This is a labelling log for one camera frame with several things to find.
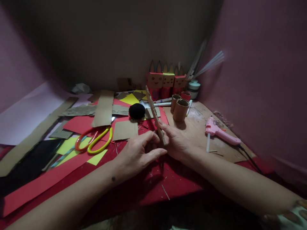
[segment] toilet paper roll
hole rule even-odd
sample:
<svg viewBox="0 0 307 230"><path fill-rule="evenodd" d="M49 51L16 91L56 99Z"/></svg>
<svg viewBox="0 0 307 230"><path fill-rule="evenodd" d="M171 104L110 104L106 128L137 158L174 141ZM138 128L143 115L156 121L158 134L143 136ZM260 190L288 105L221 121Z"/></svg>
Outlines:
<svg viewBox="0 0 307 230"><path fill-rule="evenodd" d="M177 100L173 119L176 122L183 122L186 117L186 112L189 109L189 102L186 99Z"/></svg>
<svg viewBox="0 0 307 230"><path fill-rule="evenodd" d="M181 99L181 96L179 94L173 94L173 96L172 96L172 104L170 106L170 111L171 112L174 112L178 99Z"/></svg>

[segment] hot glue gun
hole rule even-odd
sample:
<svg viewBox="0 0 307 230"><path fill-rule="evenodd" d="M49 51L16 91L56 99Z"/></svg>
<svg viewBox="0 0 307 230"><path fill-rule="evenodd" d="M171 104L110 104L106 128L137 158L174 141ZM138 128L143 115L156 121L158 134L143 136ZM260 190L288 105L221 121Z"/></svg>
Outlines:
<svg viewBox="0 0 307 230"><path fill-rule="evenodd" d="M221 130L215 122L215 119L211 116L206 122L206 134L208 135L207 138L207 152L209 152L209 145L210 145L210 136L217 135L224 141L228 142L231 145L239 145L241 144L241 140L239 138L235 138L233 136L230 136L223 130Z"/></svg>

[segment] yellow scissors handle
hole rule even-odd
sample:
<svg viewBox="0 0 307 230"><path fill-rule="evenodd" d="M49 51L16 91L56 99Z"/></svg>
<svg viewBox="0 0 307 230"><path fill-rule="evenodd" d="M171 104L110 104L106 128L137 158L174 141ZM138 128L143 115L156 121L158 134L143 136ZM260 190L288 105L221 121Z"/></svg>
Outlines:
<svg viewBox="0 0 307 230"><path fill-rule="evenodd" d="M108 141L106 142L106 144L104 146L102 146L100 149L92 151L93 146L110 130L110 136ZM105 131L103 131L102 134L100 134L95 140L93 140L93 142L88 146L87 148L87 152L91 153L91 154L96 154L101 152L102 150L104 150L106 147L108 147L108 145L110 144L111 140L112 140L112 135L113 135L113 128L108 127L106 128Z"/></svg>

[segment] black pom pom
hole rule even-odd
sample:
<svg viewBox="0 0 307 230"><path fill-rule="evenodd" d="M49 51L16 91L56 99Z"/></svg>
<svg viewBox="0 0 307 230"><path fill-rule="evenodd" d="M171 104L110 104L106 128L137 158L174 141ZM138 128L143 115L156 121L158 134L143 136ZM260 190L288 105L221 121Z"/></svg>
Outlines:
<svg viewBox="0 0 307 230"><path fill-rule="evenodd" d="M136 103L130 106L129 115L133 119L141 119L145 115L145 107L142 104Z"/></svg>

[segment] forearm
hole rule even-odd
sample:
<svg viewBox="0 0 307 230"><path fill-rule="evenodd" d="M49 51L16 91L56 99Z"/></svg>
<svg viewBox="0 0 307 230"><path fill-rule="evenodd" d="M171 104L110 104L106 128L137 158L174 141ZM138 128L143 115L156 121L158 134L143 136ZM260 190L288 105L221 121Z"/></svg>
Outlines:
<svg viewBox="0 0 307 230"><path fill-rule="evenodd" d="M274 181L242 166L191 147L185 165L194 169L222 194L256 215L279 214L301 198Z"/></svg>
<svg viewBox="0 0 307 230"><path fill-rule="evenodd" d="M121 182L113 161L46 200L8 229L71 229L108 190Z"/></svg>

